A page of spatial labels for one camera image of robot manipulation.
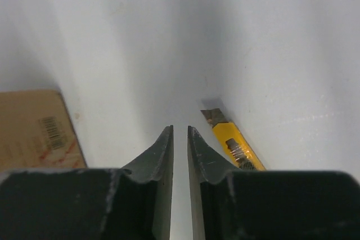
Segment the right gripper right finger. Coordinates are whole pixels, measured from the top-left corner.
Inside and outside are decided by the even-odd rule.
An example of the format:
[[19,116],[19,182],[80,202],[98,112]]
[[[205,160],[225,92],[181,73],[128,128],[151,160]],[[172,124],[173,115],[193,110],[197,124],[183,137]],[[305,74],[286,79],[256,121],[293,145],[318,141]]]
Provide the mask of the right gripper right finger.
[[194,239],[358,239],[359,183],[342,171],[242,170],[188,127]]

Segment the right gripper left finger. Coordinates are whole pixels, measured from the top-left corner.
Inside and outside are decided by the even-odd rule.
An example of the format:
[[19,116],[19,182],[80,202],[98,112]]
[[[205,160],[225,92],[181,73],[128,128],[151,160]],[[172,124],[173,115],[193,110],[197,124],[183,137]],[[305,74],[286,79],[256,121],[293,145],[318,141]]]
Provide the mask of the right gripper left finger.
[[2,239],[168,239],[173,127],[121,168],[1,174]]

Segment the yellow utility knife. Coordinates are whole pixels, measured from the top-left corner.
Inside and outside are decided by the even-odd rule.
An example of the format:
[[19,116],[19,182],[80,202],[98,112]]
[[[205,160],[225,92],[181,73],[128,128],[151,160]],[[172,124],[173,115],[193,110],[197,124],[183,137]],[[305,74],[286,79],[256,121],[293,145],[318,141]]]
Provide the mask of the yellow utility knife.
[[242,170],[266,170],[236,124],[228,120],[219,108],[201,110],[201,113],[224,153],[237,167]]

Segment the brown cardboard express box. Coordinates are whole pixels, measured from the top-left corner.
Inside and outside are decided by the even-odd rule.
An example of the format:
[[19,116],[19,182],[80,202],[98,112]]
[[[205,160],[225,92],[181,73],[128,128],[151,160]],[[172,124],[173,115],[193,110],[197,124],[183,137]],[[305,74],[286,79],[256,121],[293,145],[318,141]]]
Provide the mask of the brown cardboard express box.
[[59,92],[41,89],[1,93],[1,171],[86,166]]

